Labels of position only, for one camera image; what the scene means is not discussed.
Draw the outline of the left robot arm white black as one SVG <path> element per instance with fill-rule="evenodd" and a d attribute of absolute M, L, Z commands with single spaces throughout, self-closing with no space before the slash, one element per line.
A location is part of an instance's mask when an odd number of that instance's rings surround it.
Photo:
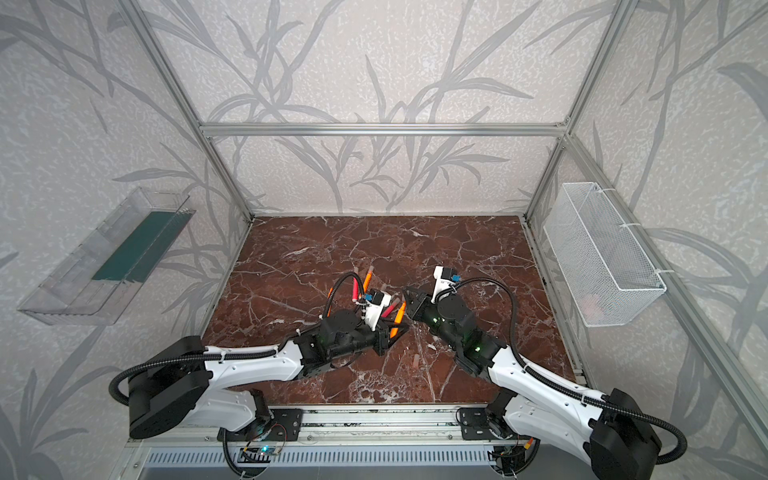
<path fill-rule="evenodd" d="M 319 376 L 367 351 L 383 356 L 408 330 L 401 315 L 370 325 L 361 311 L 340 310 L 278 345 L 220 348 L 187 336 L 118 373 L 108 391 L 128 407 L 133 439 L 188 425 L 253 439 L 274 422 L 253 384 Z"/>

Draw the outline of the orange highlighter marker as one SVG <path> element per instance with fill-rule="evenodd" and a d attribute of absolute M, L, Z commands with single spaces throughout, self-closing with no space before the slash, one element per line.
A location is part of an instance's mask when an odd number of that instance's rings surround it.
<path fill-rule="evenodd" d="M 372 278 L 373 278 L 373 271 L 374 271 L 374 266 L 371 265 L 368 268 L 367 273 L 366 273 L 365 278 L 364 278 L 364 281 L 363 281 L 363 291 L 364 291 L 364 293 L 366 293 L 369 290 L 369 286 L 370 286 L 370 283 L 371 283 Z"/>

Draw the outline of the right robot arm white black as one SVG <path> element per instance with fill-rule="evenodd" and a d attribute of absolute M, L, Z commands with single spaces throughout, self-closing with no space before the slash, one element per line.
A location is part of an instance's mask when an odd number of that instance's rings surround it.
<path fill-rule="evenodd" d="M 579 386 L 480 329 L 454 288 L 403 292 L 412 321 L 447 343 L 462 370 L 499 387 L 489 419 L 497 435 L 521 434 L 555 446 L 589 464 L 599 479 L 648 479 L 656 466 L 686 453 L 685 434 L 643 413 L 631 395 Z"/>

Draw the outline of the pink red marker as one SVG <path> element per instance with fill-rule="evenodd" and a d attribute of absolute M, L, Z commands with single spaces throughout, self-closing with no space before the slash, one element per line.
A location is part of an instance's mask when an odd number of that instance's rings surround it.
<path fill-rule="evenodd" d="M 398 299 L 395 299 L 382 313 L 383 318 L 389 317 L 394 310 L 399 306 L 400 301 Z"/>

